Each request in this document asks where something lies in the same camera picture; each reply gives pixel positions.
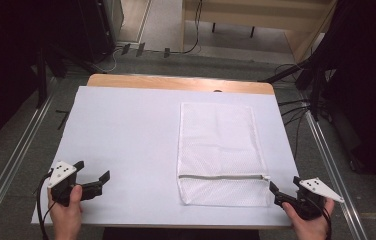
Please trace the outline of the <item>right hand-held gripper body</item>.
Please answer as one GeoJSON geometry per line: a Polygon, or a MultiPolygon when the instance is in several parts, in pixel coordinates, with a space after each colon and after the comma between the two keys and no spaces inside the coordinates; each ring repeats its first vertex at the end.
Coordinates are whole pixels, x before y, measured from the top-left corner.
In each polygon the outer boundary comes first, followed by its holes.
{"type": "Polygon", "coordinates": [[[296,212],[303,220],[314,220],[323,214],[327,198],[339,203],[345,200],[319,178],[300,182],[304,189],[297,191],[296,212]]]}

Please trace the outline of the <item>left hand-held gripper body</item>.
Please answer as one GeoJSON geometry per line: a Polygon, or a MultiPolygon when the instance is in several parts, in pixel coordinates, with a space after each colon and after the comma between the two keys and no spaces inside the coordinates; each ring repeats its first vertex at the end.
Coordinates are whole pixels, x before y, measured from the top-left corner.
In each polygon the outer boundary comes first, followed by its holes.
{"type": "Polygon", "coordinates": [[[74,164],[58,161],[53,168],[47,188],[50,190],[52,200],[63,206],[68,206],[70,194],[76,185],[77,173],[74,164]]]}

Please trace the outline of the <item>white mesh laundry bag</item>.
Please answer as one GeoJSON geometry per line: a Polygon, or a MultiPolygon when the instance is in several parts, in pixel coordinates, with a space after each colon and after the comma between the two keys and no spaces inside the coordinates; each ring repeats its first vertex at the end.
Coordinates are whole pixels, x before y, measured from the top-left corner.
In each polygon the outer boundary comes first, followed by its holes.
{"type": "Polygon", "coordinates": [[[177,183],[184,204],[267,207],[269,180],[251,107],[181,105],[177,183]]]}

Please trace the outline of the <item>person's right hand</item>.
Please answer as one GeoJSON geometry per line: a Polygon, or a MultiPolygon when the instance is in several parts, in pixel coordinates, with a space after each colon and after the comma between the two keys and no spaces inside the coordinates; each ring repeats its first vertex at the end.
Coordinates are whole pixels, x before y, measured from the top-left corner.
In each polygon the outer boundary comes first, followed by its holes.
{"type": "Polygon", "coordinates": [[[292,228],[297,240],[326,240],[332,233],[332,225],[328,223],[325,216],[306,221],[298,216],[295,209],[287,202],[282,207],[292,222],[292,228]]]}

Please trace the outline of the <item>person's left hand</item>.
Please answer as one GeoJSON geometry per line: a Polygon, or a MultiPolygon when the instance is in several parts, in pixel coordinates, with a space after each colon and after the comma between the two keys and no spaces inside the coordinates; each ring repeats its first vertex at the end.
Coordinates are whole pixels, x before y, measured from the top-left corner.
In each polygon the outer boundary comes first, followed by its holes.
{"type": "Polygon", "coordinates": [[[81,197],[82,187],[76,185],[72,188],[69,205],[63,206],[54,203],[51,191],[48,191],[48,207],[55,240],[77,240],[82,221],[81,197]]]}

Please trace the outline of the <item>white table cover sheet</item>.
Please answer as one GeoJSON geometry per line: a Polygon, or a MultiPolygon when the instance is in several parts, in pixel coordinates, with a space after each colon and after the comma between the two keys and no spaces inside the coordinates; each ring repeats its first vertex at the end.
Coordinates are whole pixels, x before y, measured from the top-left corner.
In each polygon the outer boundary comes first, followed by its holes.
{"type": "Polygon", "coordinates": [[[176,180],[180,106],[184,102],[252,108],[272,181],[294,193],[297,168],[273,94],[81,87],[55,158],[85,163],[77,180],[109,172],[101,196],[83,202],[91,226],[285,228],[284,211],[267,207],[187,206],[176,180]]]}

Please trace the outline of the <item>black metal stand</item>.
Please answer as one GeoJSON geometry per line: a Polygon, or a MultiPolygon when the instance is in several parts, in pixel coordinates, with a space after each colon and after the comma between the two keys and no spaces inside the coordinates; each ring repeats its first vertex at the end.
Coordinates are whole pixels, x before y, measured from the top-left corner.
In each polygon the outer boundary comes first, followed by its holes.
{"type": "Polygon", "coordinates": [[[290,64],[288,69],[276,73],[265,80],[261,80],[261,83],[273,84],[298,71],[300,71],[300,75],[295,81],[295,86],[299,91],[311,88],[310,96],[308,97],[309,109],[313,119],[318,121],[320,93],[325,82],[325,70],[323,68],[306,59],[298,64],[290,64]]]}
{"type": "Polygon", "coordinates": [[[61,58],[70,60],[90,74],[96,73],[96,70],[91,65],[58,46],[41,46],[36,55],[36,69],[38,80],[37,108],[40,108],[47,99],[46,67],[49,67],[54,76],[61,78],[66,76],[66,68],[61,58]]]}

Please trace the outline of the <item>person's dark clothing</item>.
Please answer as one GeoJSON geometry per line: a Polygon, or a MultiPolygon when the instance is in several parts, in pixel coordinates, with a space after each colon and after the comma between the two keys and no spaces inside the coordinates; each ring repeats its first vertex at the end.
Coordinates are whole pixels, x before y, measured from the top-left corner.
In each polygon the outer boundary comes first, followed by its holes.
{"type": "Polygon", "coordinates": [[[105,228],[102,240],[261,240],[258,230],[105,228]]]}

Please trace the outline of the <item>wooden table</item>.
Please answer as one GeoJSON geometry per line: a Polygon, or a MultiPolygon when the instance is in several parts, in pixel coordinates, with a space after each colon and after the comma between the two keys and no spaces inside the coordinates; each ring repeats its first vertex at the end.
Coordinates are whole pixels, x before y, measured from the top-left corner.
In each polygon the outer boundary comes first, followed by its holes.
{"type": "Polygon", "coordinates": [[[93,74],[89,77],[87,85],[94,87],[148,88],[204,92],[220,90],[229,93],[274,95],[274,89],[269,83],[208,78],[93,74]]]}

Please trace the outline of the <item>dark cabinet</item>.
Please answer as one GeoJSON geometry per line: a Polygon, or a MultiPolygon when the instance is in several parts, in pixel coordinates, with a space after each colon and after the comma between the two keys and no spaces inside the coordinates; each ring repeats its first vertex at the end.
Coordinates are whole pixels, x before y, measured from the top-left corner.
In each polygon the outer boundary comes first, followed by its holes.
{"type": "Polygon", "coordinates": [[[89,62],[98,63],[116,47],[124,20],[121,0],[77,0],[77,3],[87,41],[84,56],[89,62]]]}

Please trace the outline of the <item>light wooden furniture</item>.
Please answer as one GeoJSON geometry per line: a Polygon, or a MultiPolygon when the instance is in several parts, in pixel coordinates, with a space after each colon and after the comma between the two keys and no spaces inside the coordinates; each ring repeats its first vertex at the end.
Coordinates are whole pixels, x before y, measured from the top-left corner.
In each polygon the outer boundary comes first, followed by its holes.
{"type": "Polygon", "coordinates": [[[294,61],[307,58],[317,37],[328,30],[338,0],[182,0],[181,34],[185,22],[205,22],[284,30],[294,61]]]}

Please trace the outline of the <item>metal floor rail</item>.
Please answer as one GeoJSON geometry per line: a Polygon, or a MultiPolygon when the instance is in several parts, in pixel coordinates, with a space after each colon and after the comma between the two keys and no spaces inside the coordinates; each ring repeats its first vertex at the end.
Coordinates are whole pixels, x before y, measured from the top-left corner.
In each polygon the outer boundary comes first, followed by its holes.
{"type": "Polygon", "coordinates": [[[30,97],[0,130],[0,206],[53,100],[49,95],[37,108],[30,97]]]}
{"type": "Polygon", "coordinates": [[[307,113],[306,116],[332,186],[344,199],[340,206],[353,240],[369,240],[362,225],[360,214],[348,192],[319,123],[313,118],[311,113],[307,113]]]}

